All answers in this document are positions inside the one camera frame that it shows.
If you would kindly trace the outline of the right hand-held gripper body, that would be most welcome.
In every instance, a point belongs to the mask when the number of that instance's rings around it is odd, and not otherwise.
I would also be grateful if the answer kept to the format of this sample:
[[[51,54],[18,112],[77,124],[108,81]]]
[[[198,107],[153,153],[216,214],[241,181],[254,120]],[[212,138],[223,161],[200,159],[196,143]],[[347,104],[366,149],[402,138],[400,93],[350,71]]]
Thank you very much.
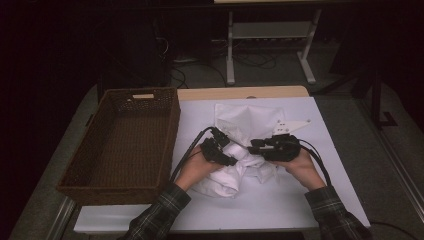
[[[264,139],[263,158],[266,161],[280,162],[289,162],[296,158],[300,153],[301,144],[300,140],[293,135],[293,132],[308,126],[310,123],[310,120],[278,120],[272,131],[272,136]]]

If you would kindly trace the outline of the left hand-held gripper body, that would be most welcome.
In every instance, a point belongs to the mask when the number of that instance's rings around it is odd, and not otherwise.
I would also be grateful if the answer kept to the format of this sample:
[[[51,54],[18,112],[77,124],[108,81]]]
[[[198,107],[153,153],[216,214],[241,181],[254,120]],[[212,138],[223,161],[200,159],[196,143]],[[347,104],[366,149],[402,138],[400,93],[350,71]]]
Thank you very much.
[[[216,127],[211,128],[211,133],[212,136],[200,144],[203,156],[209,162],[230,164],[230,157],[223,153],[223,148],[230,143],[229,138]]]

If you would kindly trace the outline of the white t-shirt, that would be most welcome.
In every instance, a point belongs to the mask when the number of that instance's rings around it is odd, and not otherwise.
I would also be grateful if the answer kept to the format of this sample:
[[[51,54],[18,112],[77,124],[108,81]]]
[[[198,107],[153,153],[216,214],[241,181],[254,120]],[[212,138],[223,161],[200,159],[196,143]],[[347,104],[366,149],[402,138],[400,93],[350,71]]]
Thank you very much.
[[[192,187],[192,190],[213,198],[234,198],[245,178],[254,178],[264,184],[277,174],[277,166],[268,163],[261,156],[251,155],[237,144],[224,148],[224,153],[234,157],[234,166],[225,166],[210,173]]]

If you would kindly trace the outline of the white mesh laundry bag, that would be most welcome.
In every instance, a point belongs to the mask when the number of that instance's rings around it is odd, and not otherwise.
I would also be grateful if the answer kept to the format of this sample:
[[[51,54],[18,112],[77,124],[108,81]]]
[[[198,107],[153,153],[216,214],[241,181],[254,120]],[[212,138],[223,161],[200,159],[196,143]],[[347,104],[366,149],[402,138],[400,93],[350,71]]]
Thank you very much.
[[[243,147],[252,139],[270,137],[279,121],[285,119],[282,108],[254,105],[215,105],[215,126],[232,141]]]

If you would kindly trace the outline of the brown wicker basket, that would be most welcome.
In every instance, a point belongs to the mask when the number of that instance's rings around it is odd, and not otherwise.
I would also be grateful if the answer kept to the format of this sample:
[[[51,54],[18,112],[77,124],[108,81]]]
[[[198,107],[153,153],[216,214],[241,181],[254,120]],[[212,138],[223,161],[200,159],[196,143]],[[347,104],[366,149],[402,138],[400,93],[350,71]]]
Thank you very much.
[[[179,120],[175,88],[106,91],[57,190],[81,206],[154,202],[171,175]]]

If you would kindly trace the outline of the person's left hand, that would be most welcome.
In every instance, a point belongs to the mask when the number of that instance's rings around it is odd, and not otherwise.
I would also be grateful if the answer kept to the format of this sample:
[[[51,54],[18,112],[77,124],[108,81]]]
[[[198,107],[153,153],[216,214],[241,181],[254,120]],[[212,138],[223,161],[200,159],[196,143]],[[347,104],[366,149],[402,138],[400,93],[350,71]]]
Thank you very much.
[[[220,168],[222,168],[222,165],[209,162],[201,153],[198,153],[184,164],[175,180],[175,184],[182,190],[187,191],[210,173]]]

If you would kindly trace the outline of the person's right hand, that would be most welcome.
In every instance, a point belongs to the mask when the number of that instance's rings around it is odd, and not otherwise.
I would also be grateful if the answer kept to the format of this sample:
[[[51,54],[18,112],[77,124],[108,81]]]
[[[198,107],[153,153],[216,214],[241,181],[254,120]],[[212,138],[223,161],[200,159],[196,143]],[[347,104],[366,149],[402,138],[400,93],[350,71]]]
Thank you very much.
[[[310,154],[304,149],[293,160],[289,162],[274,161],[274,164],[284,167],[289,174],[309,191],[326,186],[326,183],[318,174]]]

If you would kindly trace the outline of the white table mat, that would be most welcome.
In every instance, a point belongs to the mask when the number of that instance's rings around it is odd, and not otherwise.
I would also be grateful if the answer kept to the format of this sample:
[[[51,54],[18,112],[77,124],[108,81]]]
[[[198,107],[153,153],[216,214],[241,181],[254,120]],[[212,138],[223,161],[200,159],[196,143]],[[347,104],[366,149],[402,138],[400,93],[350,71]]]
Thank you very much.
[[[346,174],[321,113],[312,97],[232,99],[234,105],[281,108],[287,120],[309,120],[294,135],[311,143],[320,153],[331,182],[346,208],[365,226],[370,223]],[[242,180],[233,198],[212,198],[190,190],[191,202],[179,214],[171,231],[245,232],[300,231],[317,226],[304,193],[306,189],[284,169],[264,184],[253,177]],[[144,205],[86,206],[74,231],[86,234],[122,233]]]

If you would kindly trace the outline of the black metal stand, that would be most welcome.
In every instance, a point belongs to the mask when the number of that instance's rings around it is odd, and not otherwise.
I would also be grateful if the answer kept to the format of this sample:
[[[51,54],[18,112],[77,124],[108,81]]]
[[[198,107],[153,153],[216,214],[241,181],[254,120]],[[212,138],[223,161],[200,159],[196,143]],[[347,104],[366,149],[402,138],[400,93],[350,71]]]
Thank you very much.
[[[353,80],[356,81],[350,91],[353,98],[364,99],[366,94],[371,92],[370,118],[373,124],[379,130],[383,127],[397,126],[397,122],[389,112],[381,111],[382,79],[374,67],[362,66],[334,83],[312,92],[312,95],[327,95]]]

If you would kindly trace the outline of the white metal desk frame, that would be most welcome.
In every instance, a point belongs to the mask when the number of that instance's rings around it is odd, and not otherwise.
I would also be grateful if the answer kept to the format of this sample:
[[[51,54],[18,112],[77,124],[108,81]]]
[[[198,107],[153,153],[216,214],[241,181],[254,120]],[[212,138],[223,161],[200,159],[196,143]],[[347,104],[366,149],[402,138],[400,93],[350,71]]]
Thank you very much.
[[[235,22],[233,12],[228,13],[226,74],[227,83],[235,84],[233,60],[233,41],[247,39],[305,39],[302,51],[297,52],[300,66],[308,84],[315,84],[316,79],[308,62],[309,51],[318,27],[322,10],[314,12],[310,21],[283,21],[283,22]]]

